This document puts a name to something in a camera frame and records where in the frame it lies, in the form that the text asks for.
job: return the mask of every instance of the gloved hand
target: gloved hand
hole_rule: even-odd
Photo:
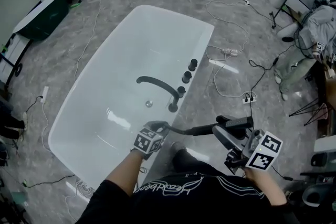
[[[148,159],[153,152],[160,150],[169,132],[166,125],[164,121],[150,121],[137,134],[133,146],[145,154],[144,159]]]

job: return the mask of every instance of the black knob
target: black knob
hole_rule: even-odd
[[[170,112],[172,112],[172,113],[174,113],[174,112],[176,112],[177,110],[178,110],[178,107],[177,107],[177,105],[175,104],[170,104],[169,106],[168,106],[168,110],[170,111]]]
[[[185,84],[187,84],[187,83],[189,83],[189,81],[190,81],[191,78],[192,78],[192,75],[191,75],[191,73],[189,71],[184,72],[183,78],[182,78],[182,82],[185,83]]]
[[[183,87],[183,86],[179,86],[178,87],[178,89],[177,89],[177,92],[178,92],[178,96],[180,97],[180,98],[182,98],[183,97],[183,95],[185,94],[185,88]]]
[[[196,67],[197,67],[197,60],[196,59],[192,59],[190,62],[190,65],[188,66],[188,69],[190,71],[195,71]]]

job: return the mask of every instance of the black shirt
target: black shirt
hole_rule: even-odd
[[[104,180],[77,221],[220,221],[226,223],[298,223],[288,205],[273,207],[250,180],[238,176],[175,174],[141,186],[129,197]]]

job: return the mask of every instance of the extension cord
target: extension cord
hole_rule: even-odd
[[[243,99],[243,104],[250,104],[250,103],[254,103],[254,102],[257,102],[257,98],[256,97],[253,97],[253,100],[251,101],[251,98],[244,98]]]
[[[222,53],[231,55],[231,56],[238,56],[239,51],[238,50],[232,50],[232,49],[224,49],[222,50]]]

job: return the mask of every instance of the wheel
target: wheel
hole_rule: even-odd
[[[15,70],[15,76],[19,76],[20,75],[20,72],[22,70],[22,63],[19,63],[16,70]]]

